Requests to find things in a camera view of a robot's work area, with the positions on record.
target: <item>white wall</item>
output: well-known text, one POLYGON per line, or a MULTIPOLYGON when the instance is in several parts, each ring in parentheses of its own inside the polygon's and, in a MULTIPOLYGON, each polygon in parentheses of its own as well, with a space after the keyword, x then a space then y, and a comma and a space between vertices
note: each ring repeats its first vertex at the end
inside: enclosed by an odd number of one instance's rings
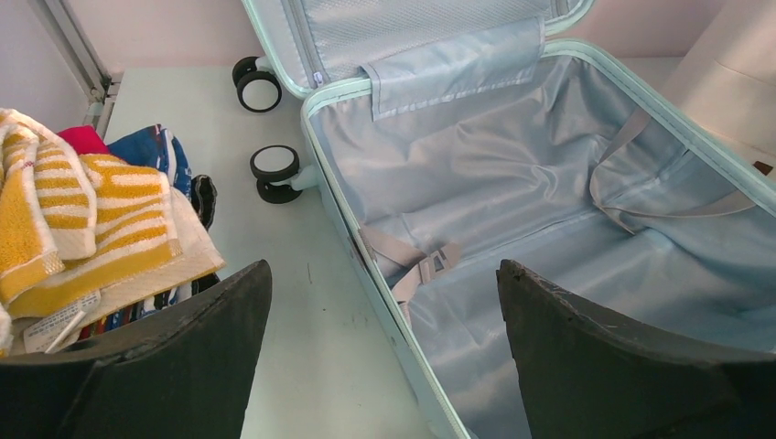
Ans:
POLYGON ((83 122, 88 100, 29 0, 0 0, 0 107, 59 131, 83 122))
MULTIPOLYGON (((597 0, 569 35, 593 41, 619 57, 683 55, 725 1, 733 0, 597 0)), ((70 4, 111 72, 141 66, 231 65, 261 52, 241 0, 70 4)))
POLYGON ((228 66, 263 53, 241 0, 69 3, 111 73, 128 67, 228 66))
POLYGON ((622 58, 683 56, 726 1, 735 0, 596 0, 563 37, 583 38, 622 58))

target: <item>red cloth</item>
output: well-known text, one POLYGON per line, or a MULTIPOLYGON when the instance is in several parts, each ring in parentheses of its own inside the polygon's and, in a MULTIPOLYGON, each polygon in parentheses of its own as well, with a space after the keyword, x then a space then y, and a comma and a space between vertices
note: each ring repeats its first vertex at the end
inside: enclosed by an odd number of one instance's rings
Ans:
POLYGON ((58 135, 70 144, 79 155, 111 153, 100 135, 89 125, 74 126, 58 133, 58 135))

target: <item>yellow striped towel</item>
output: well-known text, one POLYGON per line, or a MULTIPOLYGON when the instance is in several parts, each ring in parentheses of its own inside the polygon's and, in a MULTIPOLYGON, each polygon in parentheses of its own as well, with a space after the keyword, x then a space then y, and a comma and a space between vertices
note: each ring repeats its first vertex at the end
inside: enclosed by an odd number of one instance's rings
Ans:
POLYGON ((181 254, 167 176, 112 155, 82 155, 97 193, 97 252, 8 306, 13 318, 48 316, 70 302, 159 267, 181 254))
MULTIPOLYGON (((173 217, 183 253, 154 270, 102 289, 100 304, 81 321, 79 328, 148 296, 214 273, 226 265, 189 199, 179 190, 171 190, 173 217)), ((75 341, 78 334, 79 331, 75 331, 70 341, 75 341)))
POLYGON ((78 154, 58 135, 16 110, 0 109, 0 126, 4 125, 22 125, 38 136, 35 189, 59 258, 92 256, 97 207, 78 154))
POLYGON ((0 143, 0 302, 5 305, 65 266, 35 190, 38 136, 22 125, 5 124, 0 125, 0 143))

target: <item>fabric divider flap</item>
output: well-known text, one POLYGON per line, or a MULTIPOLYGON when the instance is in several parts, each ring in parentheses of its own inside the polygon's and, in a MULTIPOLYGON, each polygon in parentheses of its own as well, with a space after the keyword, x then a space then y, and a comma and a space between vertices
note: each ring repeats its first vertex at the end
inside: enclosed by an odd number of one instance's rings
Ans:
POLYGON ((373 119, 528 82, 543 50, 544 19, 533 17, 364 64, 373 119))

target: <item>white surface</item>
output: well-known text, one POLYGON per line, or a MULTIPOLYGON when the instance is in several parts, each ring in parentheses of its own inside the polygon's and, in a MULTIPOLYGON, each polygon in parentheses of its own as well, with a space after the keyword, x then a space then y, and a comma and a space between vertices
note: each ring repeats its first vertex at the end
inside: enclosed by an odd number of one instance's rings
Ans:
MULTIPOLYGON (((619 57, 681 56, 726 1, 596 0, 564 37, 619 57)), ((260 55, 240 0, 69 0, 111 73, 130 67, 231 66, 260 55)))
POLYGON ((132 67, 231 66, 263 54, 240 0, 67 1, 111 73, 132 67))
POLYGON ((259 148, 289 145, 308 163, 299 108, 286 94, 271 112, 245 111, 231 68, 128 70, 106 140, 171 129, 195 175, 218 189, 210 234, 229 264, 221 274, 258 259, 272 268, 243 438, 432 437, 318 191, 283 206, 256 193, 249 160, 259 148))
POLYGON ((558 37, 585 39, 616 57, 681 57, 722 6, 734 1, 596 0, 575 27, 558 37))
POLYGON ((80 125, 88 98, 28 0, 0 5, 0 107, 57 132, 80 125))
POLYGON ((266 110, 277 102, 277 87, 269 80, 252 80, 242 88, 242 100, 254 110, 266 110))

